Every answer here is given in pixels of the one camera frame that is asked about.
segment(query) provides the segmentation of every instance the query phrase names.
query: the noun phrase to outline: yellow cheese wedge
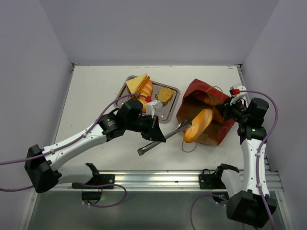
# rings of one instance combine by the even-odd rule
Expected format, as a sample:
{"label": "yellow cheese wedge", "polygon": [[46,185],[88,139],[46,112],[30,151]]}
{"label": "yellow cheese wedge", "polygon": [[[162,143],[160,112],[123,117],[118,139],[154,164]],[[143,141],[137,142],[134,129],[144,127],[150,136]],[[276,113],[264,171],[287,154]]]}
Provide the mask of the yellow cheese wedge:
{"label": "yellow cheese wedge", "polygon": [[146,78],[148,78],[147,73],[126,81],[129,92],[136,93]]}

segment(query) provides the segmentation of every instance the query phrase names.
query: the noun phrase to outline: wall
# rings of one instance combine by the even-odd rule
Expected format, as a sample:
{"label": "wall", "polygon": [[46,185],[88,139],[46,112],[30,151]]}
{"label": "wall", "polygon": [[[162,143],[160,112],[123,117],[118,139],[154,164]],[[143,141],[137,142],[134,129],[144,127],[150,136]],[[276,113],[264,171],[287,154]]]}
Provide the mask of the wall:
{"label": "wall", "polygon": [[40,0],[83,65],[239,64],[278,0]]}
{"label": "wall", "polygon": [[[0,1],[0,161],[50,144],[71,65],[37,0]],[[0,187],[31,184],[24,164],[0,167]],[[1,229],[18,229],[28,191],[0,192]]]}
{"label": "wall", "polygon": [[[279,108],[267,155],[280,173],[297,229],[306,229],[306,9],[306,0],[280,0],[243,66],[247,88],[269,94]],[[273,109],[266,120],[270,127]]]}

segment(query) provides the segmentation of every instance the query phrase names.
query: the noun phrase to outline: table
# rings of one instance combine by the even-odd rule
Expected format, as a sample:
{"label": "table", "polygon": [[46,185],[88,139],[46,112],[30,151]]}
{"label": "table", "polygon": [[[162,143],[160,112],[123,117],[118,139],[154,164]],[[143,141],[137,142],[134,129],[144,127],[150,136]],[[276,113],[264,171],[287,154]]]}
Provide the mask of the table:
{"label": "table", "polygon": [[[163,133],[178,123],[176,113],[188,85],[195,79],[219,86],[229,95],[229,88],[241,82],[236,66],[76,66],[61,117],[56,142],[64,140],[88,127],[112,100],[126,78],[147,73],[153,81],[180,90],[179,100],[170,122],[161,124]],[[183,133],[139,156],[137,149],[148,144],[139,133],[124,136],[80,154],[66,165],[93,163],[99,170],[200,170],[215,169],[221,163],[243,169],[243,154],[235,124],[219,146],[199,144],[191,153],[181,150]],[[192,149],[195,143],[185,144]]]}

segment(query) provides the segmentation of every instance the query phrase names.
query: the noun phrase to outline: metal tongs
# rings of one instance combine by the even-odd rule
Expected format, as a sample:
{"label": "metal tongs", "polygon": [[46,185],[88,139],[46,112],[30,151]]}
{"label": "metal tongs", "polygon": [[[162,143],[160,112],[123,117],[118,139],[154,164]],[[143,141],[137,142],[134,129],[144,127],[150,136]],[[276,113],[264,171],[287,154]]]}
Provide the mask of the metal tongs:
{"label": "metal tongs", "polygon": [[[177,128],[175,128],[174,130],[170,131],[169,133],[167,133],[164,137],[165,139],[170,138],[171,136],[175,135],[178,132],[181,131],[185,131],[188,128],[190,128],[192,125],[192,120],[191,119],[185,119],[183,122],[181,122]],[[138,153],[140,156],[144,155],[145,152],[151,150],[153,147],[157,146],[158,144],[160,144],[161,142],[158,141],[153,141],[150,144],[138,149]]]}

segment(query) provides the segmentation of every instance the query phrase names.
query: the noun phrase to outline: tray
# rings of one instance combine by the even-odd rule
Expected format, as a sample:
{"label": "tray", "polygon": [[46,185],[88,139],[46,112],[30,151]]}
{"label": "tray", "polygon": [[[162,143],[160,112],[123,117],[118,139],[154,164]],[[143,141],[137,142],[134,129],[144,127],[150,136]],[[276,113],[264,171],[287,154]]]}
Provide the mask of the tray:
{"label": "tray", "polygon": [[[127,78],[127,81],[135,78],[136,76],[129,76]],[[175,109],[175,105],[178,101],[178,97],[179,97],[179,89],[173,87],[173,86],[169,86],[169,85],[164,85],[162,83],[159,82],[155,82],[152,81],[153,83],[153,93],[152,93],[152,100],[155,100],[155,95],[159,93],[160,89],[162,89],[163,87],[168,87],[170,89],[172,89],[174,91],[173,97],[172,99],[167,103],[166,106],[164,106],[162,108],[161,111],[156,111],[154,114],[159,116],[159,122],[161,123],[167,123],[169,122],[169,120],[172,117],[172,114],[174,112]],[[128,88],[126,86],[126,82],[124,83],[123,87],[121,88],[121,90],[119,91],[119,94],[117,95],[116,99],[129,94]],[[117,103],[114,103],[115,108],[120,108],[127,100],[129,100],[129,97],[123,98],[121,100],[119,100]]]}

